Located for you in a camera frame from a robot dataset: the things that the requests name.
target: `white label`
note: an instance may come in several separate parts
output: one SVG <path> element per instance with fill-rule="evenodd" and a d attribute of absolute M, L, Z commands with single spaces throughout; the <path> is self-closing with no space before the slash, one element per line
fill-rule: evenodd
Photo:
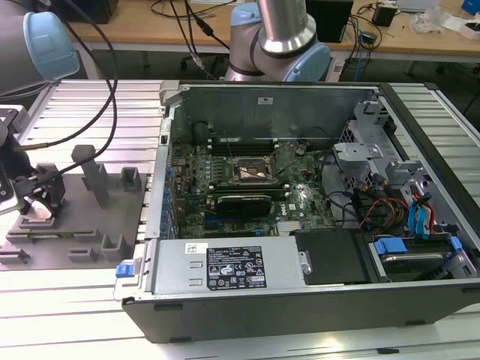
<path fill-rule="evenodd" d="M 272 105 L 273 104 L 273 97 L 259 97 L 258 98 L 259 105 Z"/>
<path fill-rule="evenodd" d="M 186 254 L 207 254 L 208 242 L 190 243 L 185 244 Z"/>
<path fill-rule="evenodd" d="M 265 277 L 264 276 L 252 276 L 251 281 L 249 281 L 249 282 L 254 282 L 254 281 L 265 281 Z"/>

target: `blue latch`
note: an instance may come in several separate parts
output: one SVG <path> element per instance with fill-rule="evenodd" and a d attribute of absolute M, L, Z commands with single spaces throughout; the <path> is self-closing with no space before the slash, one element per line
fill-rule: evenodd
<path fill-rule="evenodd" d="M 450 238 L 450 242 L 451 242 L 451 246 L 453 246 L 453 248 L 455 249 L 455 253 L 462 250 L 463 245 L 457 236 L 452 236 Z"/>
<path fill-rule="evenodd" d="M 373 246 L 375 246 L 376 253 L 379 255 L 407 252 L 402 238 L 379 238 L 373 243 Z"/>
<path fill-rule="evenodd" d="M 135 265 L 133 264 L 119 264 L 115 271 L 117 278 L 132 278 L 135 274 Z"/>

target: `blue tab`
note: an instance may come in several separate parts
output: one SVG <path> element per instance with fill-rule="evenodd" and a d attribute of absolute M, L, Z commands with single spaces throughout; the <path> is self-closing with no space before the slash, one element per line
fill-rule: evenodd
<path fill-rule="evenodd" d="M 379 255 L 407 252 L 407 247 L 402 238 L 380 238 L 373 245 Z"/>
<path fill-rule="evenodd" d="M 455 249 L 455 252 L 458 252 L 464 248 L 460 239 L 457 236 L 452 236 L 450 238 L 451 246 Z"/>
<path fill-rule="evenodd" d="M 117 278 L 132 278 L 134 276 L 135 265 L 120 264 L 117 265 L 115 276 Z"/>
<path fill-rule="evenodd" d="M 415 229 L 415 213 L 416 210 L 416 201 L 412 202 L 412 206 L 410 206 L 410 212 L 408 214 L 408 230 L 413 231 Z"/>
<path fill-rule="evenodd" d="M 387 250 L 385 249 L 385 245 L 380 240 L 375 241 L 373 243 L 373 246 L 375 247 L 376 253 L 379 255 L 383 255 L 387 252 Z"/>
<path fill-rule="evenodd" d="M 417 235 L 422 235 L 424 239 L 428 237 L 428 235 L 425 234 L 424 227 L 423 227 L 425 219 L 427 218 L 427 214 L 428 214 L 427 208 L 422 206 L 420 208 L 420 213 L 418 214 L 417 226 L 415 229 L 415 233 Z"/>

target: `wooden desk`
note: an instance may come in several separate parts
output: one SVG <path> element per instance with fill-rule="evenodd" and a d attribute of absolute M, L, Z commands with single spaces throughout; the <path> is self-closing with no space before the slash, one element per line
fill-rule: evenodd
<path fill-rule="evenodd" d="M 355 0 L 352 12 L 371 0 Z M 174 51 L 187 52 L 182 33 L 174 19 L 158 16 L 150 11 L 150 0 L 120 0 L 118 9 L 109 24 L 102 25 L 106 36 L 112 41 L 116 50 L 148 51 Z M 184 14 L 185 9 L 180 1 L 175 2 L 179 14 Z M 455 16 L 460 16 L 462 0 L 442 0 L 442 6 Z M 193 9 L 198 11 L 210 5 L 193 4 Z M 208 24 L 214 29 L 215 34 L 226 43 L 230 42 L 230 14 L 232 5 L 219 7 L 212 11 L 214 17 L 208 18 Z M 171 14 L 168 3 L 165 11 Z M 373 14 L 369 10 L 363 17 L 371 19 Z M 410 27 L 411 14 L 398 14 L 389 28 L 381 28 L 383 40 L 380 47 L 372 52 L 373 59 L 434 61 L 434 62 L 480 62 L 480 43 L 467 40 L 455 31 L 445 29 L 442 33 L 416 34 Z M 98 33 L 88 24 L 72 23 L 75 31 L 93 50 L 105 50 L 106 44 Z M 377 32 L 365 21 L 360 20 L 360 27 L 364 31 Z M 226 53 L 227 50 L 220 46 L 211 37 L 205 36 L 195 25 L 193 35 L 197 49 L 201 53 Z M 338 81 L 341 68 L 353 48 L 353 29 L 347 26 L 346 34 L 341 43 L 329 43 L 333 61 L 331 62 L 327 80 Z M 95 65 L 86 52 L 80 51 L 82 61 L 87 70 L 89 79 L 98 78 Z"/>

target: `motherboard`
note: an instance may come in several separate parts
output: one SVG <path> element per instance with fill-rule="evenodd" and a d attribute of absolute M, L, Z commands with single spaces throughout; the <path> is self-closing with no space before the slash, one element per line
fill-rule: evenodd
<path fill-rule="evenodd" d="M 309 147 L 293 141 L 174 142 L 178 237 L 288 236 L 293 230 L 334 227 L 319 182 L 324 153 Z"/>

